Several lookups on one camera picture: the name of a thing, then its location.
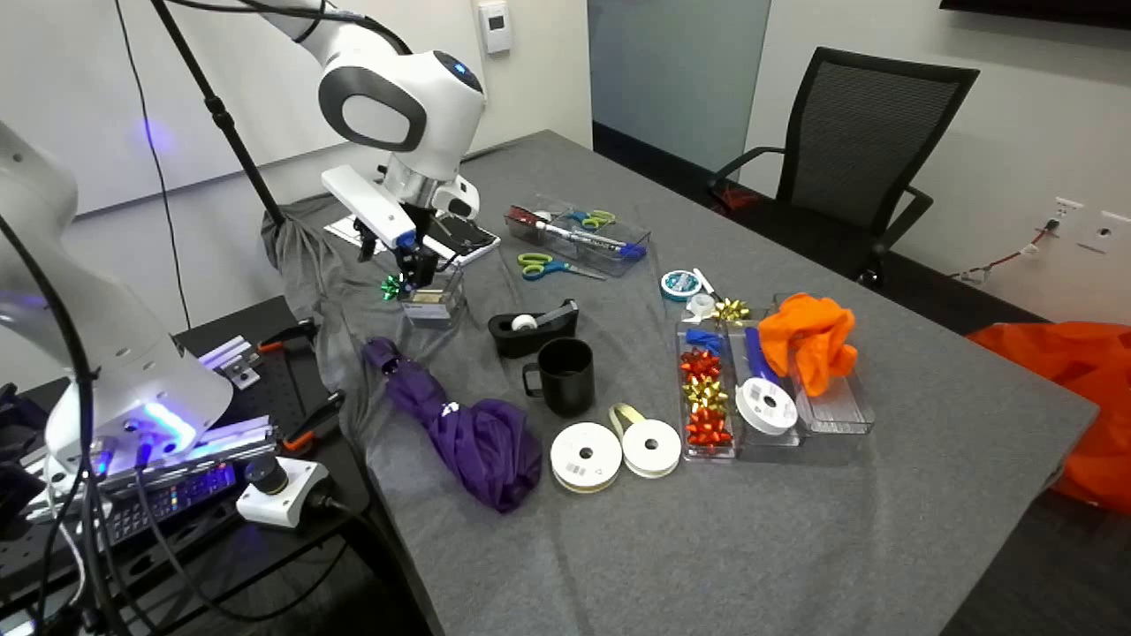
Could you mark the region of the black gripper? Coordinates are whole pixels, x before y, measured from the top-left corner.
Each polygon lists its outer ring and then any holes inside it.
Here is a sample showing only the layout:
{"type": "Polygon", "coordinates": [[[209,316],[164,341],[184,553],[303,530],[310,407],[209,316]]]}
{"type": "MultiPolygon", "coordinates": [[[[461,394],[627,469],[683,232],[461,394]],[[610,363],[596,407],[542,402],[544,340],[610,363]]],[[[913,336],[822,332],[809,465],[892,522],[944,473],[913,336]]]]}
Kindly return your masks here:
{"type": "Polygon", "coordinates": [[[365,220],[352,223],[359,235],[359,259],[370,263],[377,252],[388,252],[404,290],[431,286],[445,263],[422,244],[417,232],[383,240],[365,220]]]}

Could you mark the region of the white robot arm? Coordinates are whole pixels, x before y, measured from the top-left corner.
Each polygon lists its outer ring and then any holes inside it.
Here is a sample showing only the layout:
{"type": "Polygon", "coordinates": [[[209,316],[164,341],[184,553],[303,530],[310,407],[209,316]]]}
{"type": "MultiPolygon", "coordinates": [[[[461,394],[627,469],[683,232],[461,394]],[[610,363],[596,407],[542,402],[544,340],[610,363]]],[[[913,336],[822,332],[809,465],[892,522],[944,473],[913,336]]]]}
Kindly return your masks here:
{"type": "MultiPolygon", "coordinates": [[[[319,65],[319,109],[352,140],[383,148],[391,178],[374,184],[351,167],[323,184],[365,231],[359,254],[387,244],[411,286],[437,273],[412,213],[478,206],[461,178],[486,112],[478,75],[443,48],[412,54],[400,34],[332,5],[243,0],[319,65]]],[[[2,299],[10,327],[70,366],[70,386],[47,420],[47,452],[79,465],[84,452],[190,450],[230,407],[233,389],[182,352],[154,316],[125,286],[83,267],[61,244],[79,190],[10,128],[0,128],[0,217],[10,259],[2,299]]]]}

